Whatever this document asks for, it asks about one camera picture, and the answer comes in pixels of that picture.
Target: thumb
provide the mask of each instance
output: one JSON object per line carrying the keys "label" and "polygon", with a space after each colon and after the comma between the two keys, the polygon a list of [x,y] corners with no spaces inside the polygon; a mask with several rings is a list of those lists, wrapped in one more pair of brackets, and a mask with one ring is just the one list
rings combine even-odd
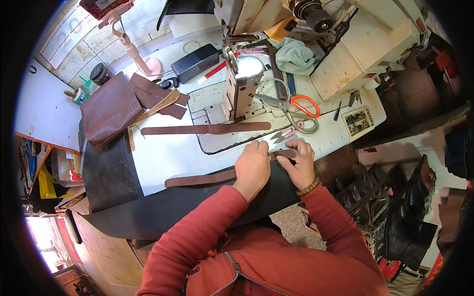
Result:
{"label": "thumb", "polygon": [[276,160],[288,173],[295,169],[290,160],[282,155],[278,155]]}

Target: sleeve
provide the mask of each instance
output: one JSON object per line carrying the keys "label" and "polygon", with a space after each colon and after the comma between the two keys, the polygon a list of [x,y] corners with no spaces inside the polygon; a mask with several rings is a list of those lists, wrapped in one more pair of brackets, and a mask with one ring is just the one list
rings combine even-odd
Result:
{"label": "sleeve", "polygon": [[180,295],[189,270],[247,208],[240,192],[228,185],[204,200],[155,243],[136,296]]}
{"label": "sleeve", "polygon": [[354,219],[334,199],[323,185],[302,196],[311,220],[318,227],[326,250],[335,255],[347,255],[372,269],[383,278],[382,273],[367,247],[364,235]]}

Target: red sweatshirt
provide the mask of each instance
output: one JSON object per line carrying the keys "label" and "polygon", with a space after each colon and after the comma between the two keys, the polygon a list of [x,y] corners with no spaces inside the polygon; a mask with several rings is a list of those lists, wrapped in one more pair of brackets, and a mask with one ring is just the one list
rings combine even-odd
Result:
{"label": "red sweatshirt", "polygon": [[[389,295],[364,236],[329,191],[319,185],[302,200],[326,251],[292,247],[257,225],[232,228],[220,240],[248,207],[223,186],[155,243],[137,296]],[[218,241],[221,252],[211,254]]]}

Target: bracelet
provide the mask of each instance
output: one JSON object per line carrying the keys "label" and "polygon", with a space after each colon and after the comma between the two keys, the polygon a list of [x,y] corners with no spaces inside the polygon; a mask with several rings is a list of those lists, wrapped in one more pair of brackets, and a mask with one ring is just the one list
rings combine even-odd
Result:
{"label": "bracelet", "polygon": [[314,188],[316,188],[316,186],[319,184],[319,179],[318,178],[314,178],[314,181],[311,183],[311,185],[309,185],[306,189],[304,190],[298,190],[296,191],[296,195],[297,196],[303,196],[305,194],[308,194],[311,190],[313,190]]}

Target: zipper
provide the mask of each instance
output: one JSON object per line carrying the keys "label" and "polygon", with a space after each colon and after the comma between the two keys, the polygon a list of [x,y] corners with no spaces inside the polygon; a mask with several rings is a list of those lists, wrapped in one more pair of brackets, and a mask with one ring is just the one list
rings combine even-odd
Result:
{"label": "zipper", "polygon": [[264,284],[262,284],[262,283],[259,283],[259,282],[257,282],[257,281],[254,281],[253,279],[247,277],[246,275],[244,275],[244,274],[242,273],[242,270],[240,270],[240,264],[239,264],[238,262],[234,262],[234,261],[232,260],[232,258],[230,257],[230,255],[229,255],[228,252],[224,252],[224,254],[227,256],[227,258],[229,258],[229,261],[230,261],[230,263],[232,264],[232,267],[234,268],[234,272],[235,272],[235,274],[236,274],[236,277],[235,277],[230,283],[228,283],[228,284],[225,285],[224,287],[220,288],[220,289],[217,290],[216,292],[212,293],[210,296],[215,296],[215,295],[219,294],[220,292],[224,291],[225,289],[227,289],[230,285],[232,285],[232,284],[236,281],[236,279],[238,278],[238,276],[243,276],[243,277],[245,277],[246,279],[248,279],[249,281],[254,282],[254,283],[256,283],[256,284],[259,284],[259,285],[261,285],[261,286],[264,286],[265,288],[267,288],[267,289],[269,289],[269,290],[271,290],[271,291],[273,291],[273,292],[276,292],[276,293],[278,293],[278,294],[285,295],[285,296],[289,296],[288,294],[285,294],[285,293],[282,293],[282,292],[280,292],[280,291],[277,291],[277,290],[275,290],[275,289],[273,289],[273,288],[270,288],[270,287],[267,286],[267,285],[264,285]]}

